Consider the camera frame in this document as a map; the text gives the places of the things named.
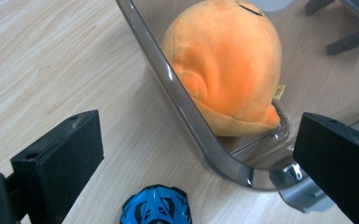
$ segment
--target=wooden table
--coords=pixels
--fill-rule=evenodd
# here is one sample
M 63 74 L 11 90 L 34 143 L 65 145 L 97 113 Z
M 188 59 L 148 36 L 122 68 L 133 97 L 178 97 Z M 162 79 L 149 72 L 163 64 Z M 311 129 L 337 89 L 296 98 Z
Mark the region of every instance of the wooden table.
M 359 76 L 359 49 L 324 54 L 325 43 L 359 21 L 340 6 L 326 9 L 333 15 L 307 18 L 304 4 L 273 19 L 283 41 L 283 73 Z M 301 80 L 283 82 L 294 106 L 301 98 L 292 97 L 297 87 L 289 84 Z M 351 95 L 359 98 L 358 91 Z M 65 223 L 119 223 L 121 205 L 153 184 L 187 192 L 194 223 L 350 223 L 336 206 L 302 214 L 276 192 L 217 175 L 164 101 L 115 1 L 0 0 L 0 172 L 10 175 L 11 157 L 62 120 L 92 109 L 100 112 L 105 159 Z

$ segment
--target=blue object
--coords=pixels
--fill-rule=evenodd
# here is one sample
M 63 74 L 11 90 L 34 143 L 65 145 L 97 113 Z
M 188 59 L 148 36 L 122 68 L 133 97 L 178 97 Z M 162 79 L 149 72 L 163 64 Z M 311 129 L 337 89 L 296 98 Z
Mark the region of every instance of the blue object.
M 123 204 L 120 223 L 191 224 L 187 195 L 178 188 L 146 187 Z

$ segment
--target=orange plush toy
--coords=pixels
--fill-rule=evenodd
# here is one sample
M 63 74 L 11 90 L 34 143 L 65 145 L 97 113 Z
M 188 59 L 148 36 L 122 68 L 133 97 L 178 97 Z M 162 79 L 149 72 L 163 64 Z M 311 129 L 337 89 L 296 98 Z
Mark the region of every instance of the orange plush toy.
M 176 18 L 161 48 L 214 134 L 257 134 L 279 125 L 271 101 L 281 43 L 254 5 L 200 2 Z

